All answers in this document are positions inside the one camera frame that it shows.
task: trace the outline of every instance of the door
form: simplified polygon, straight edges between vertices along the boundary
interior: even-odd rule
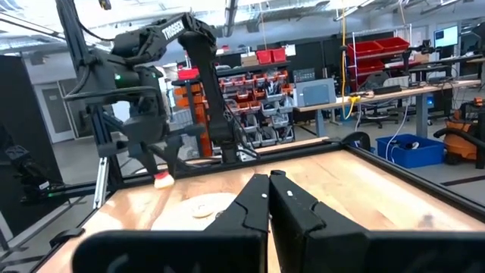
[[[42,84],[35,86],[35,90],[51,142],[72,140],[74,132],[59,86],[56,83]]]

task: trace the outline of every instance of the wooden table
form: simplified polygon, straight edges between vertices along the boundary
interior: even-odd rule
[[[440,91],[442,89],[450,89],[450,88],[457,88],[457,87],[466,87],[466,86],[474,86],[480,84],[479,80],[460,80],[456,83],[452,84],[445,84],[443,87],[441,86],[424,86],[421,88],[416,89],[405,89],[401,92],[378,95],[371,99],[363,98],[359,102],[356,103],[372,103],[372,102],[382,102],[391,99],[402,99],[411,96],[416,97],[416,135],[419,137],[427,137],[427,97],[425,96],[428,93]],[[318,137],[322,137],[327,135],[324,129],[324,115],[322,113],[323,110],[331,110],[336,108],[341,108],[343,105],[347,106],[350,105],[350,102],[345,101],[344,103],[337,102],[337,103],[328,103],[324,105],[313,105],[308,107],[295,107],[295,110],[300,112],[305,111],[315,111],[315,127],[316,133]]]
[[[286,146],[317,141],[321,139]],[[346,151],[327,152],[182,179],[163,190],[152,186],[119,190],[83,225],[86,233],[67,241],[39,272],[71,272],[74,250],[92,234],[150,229],[159,215],[185,199],[207,193],[238,193],[253,174],[269,174],[274,169],[284,170],[289,179],[319,200],[370,230],[485,231],[484,223],[365,160]],[[280,271],[272,237],[268,264],[269,272]]]

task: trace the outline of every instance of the workbench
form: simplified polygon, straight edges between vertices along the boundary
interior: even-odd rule
[[[474,60],[467,61],[469,64],[480,64],[482,66],[482,74],[480,75],[481,83],[480,85],[483,86],[485,84],[485,58],[477,58]]]
[[[426,94],[440,91],[443,89],[454,89],[458,87],[467,87],[467,86],[475,86],[479,84],[479,80],[460,80],[456,83],[445,83],[443,86],[424,86],[415,89],[404,89],[401,92],[384,94],[374,96],[373,98],[362,98],[360,101],[356,102],[355,105],[360,103],[372,103],[372,102],[382,102],[388,101],[392,99],[403,99],[407,97],[416,97],[416,135],[419,137],[427,137],[427,96]],[[300,112],[305,111],[315,111],[315,129],[317,137],[326,136],[327,133],[325,131],[324,126],[324,113],[325,110],[332,110],[336,108],[342,108],[342,106],[350,105],[350,102],[345,101],[336,102],[336,103],[328,103],[323,105],[313,105],[308,107],[295,107],[295,110]]]
[[[160,215],[183,200],[207,193],[239,193],[253,174],[270,174],[275,169],[285,171],[304,190],[372,231],[485,231],[483,206],[363,149],[317,138],[259,152],[296,150],[305,150],[306,155],[288,154],[281,161],[176,180],[161,190],[152,185],[118,190],[80,225],[86,230],[83,235],[54,247],[33,270],[70,273],[74,250],[88,236],[107,230],[149,230]],[[268,268],[280,271],[272,236]]]

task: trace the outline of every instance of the red storage bin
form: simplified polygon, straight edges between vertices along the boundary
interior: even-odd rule
[[[349,45],[349,57],[351,59],[354,58],[354,52],[357,58],[359,57],[365,57],[369,55],[375,55],[382,53],[384,50],[384,47],[379,45],[378,43],[372,41],[372,42],[356,42],[355,43],[355,49],[354,49],[354,44]]]
[[[369,75],[373,72],[381,72],[385,68],[382,61],[379,60],[367,60],[357,62],[357,73],[359,76]],[[350,73],[355,76],[355,69],[350,69]]]
[[[177,72],[177,75],[179,77],[179,80],[191,80],[195,79],[199,76],[199,69],[193,68],[193,69],[183,69],[179,70]]]
[[[285,49],[272,49],[271,54],[273,55],[273,62],[285,62],[286,61]]]
[[[260,50],[256,52],[258,56],[259,64],[270,64],[271,63],[271,50]]]
[[[377,44],[383,47],[383,52],[401,52],[409,47],[409,42],[406,42],[401,37],[393,37],[386,39],[379,39],[375,41]]]

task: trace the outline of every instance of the ceiling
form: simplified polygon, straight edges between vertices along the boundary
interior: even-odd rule
[[[192,12],[207,24],[222,28],[226,21],[226,5],[236,2],[236,15],[232,25],[259,24],[264,21],[276,21],[308,16],[335,17],[336,9],[361,5],[365,0],[111,0],[112,9],[104,11],[96,0],[75,0],[81,22],[92,32],[105,38],[112,38],[118,33],[133,30],[153,20],[171,17],[182,12]],[[358,12],[386,10],[396,8],[399,1],[423,2],[423,0],[375,0]],[[427,5],[440,0],[426,0]],[[21,25],[41,27],[44,33],[18,27],[9,22],[20,21]],[[62,39],[52,38],[45,33],[62,33],[55,0],[0,0],[0,53],[29,52],[65,47]],[[86,37],[92,45],[98,44],[109,48],[109,43],[102,43]]]

